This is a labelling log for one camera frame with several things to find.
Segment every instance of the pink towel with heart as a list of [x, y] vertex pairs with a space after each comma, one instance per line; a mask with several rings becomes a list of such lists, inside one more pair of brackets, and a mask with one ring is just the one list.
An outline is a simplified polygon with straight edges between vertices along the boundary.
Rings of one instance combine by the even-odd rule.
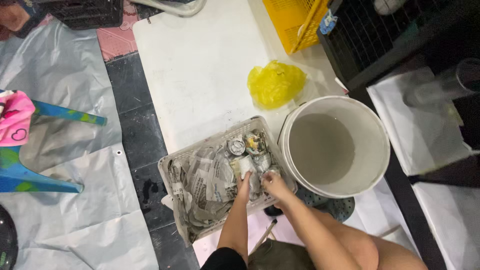
[[0, 92], [0, 147], [24, 145], [35, 106], [18, 90]]

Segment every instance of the knee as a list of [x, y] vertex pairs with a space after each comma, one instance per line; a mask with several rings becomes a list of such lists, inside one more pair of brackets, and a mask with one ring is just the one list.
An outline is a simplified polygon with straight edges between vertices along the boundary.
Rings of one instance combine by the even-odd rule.
[[378, 250], [371, 237], [361, 231], [353, 231], [349, 236], [348, 251], [363, 270], [377, 270]]

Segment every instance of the dark floor tile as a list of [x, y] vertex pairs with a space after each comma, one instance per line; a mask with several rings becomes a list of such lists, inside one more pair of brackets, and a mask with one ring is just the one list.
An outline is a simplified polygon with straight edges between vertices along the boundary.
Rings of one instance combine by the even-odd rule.
[[173, 211], [161, 203], [167, 191], [157, 163], [132, 170], [132, 179], [148, 230], [155, 230], [175, 222]]
[[185, 247], [175, 224], [150, 232], [160, 270], [198, 270], [195, 251]]
[[118, 113], [152, 102], [138, 52], [105, 63]]
[[[186, 4], [186, 3], [192, 2], [193, 0], [166, 0], [166, 1], [180, 2], [180, 3]], [[157, 15], [163, 12], [163, 10], [159, 10], [154, 7], [149, 7], [142, 4], [135, 4], [135, 5], [137, 6], [137, 15], [140, 20], [152, 17], [153, 15]]]
[[123, 148], [130, 170], [167, 155], [153, 103], [119, 114]]

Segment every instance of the chair leg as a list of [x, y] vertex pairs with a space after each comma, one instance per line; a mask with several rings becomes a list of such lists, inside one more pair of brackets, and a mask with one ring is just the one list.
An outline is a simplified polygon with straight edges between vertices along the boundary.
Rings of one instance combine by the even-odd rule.
[[20, 146], [0, 147], [0, 192], [70, 192], [83, 191], [82, 184], [60, 181], [38, 174], [20, 163]]
[[35, 114], [55, 116], [64, 119], [71, 119], [75, 121], [82, 121], [86, 123], [93, 123], [98, 125], [106, 125], [107, 119], [104, 117], [88, 114], [77, 110], [51, 105], [41, 101], [32, 100], [35, 105]]

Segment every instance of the yellow plastic bag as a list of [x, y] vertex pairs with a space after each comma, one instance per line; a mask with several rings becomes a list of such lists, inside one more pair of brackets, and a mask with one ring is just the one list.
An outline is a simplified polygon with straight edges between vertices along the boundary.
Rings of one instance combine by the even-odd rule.
[[271, 61], [255, 66], [248, 74], [250, 95], [263, 109], [275, 109], [289, 102], [305, 85], [307, 75], [294, 65]]

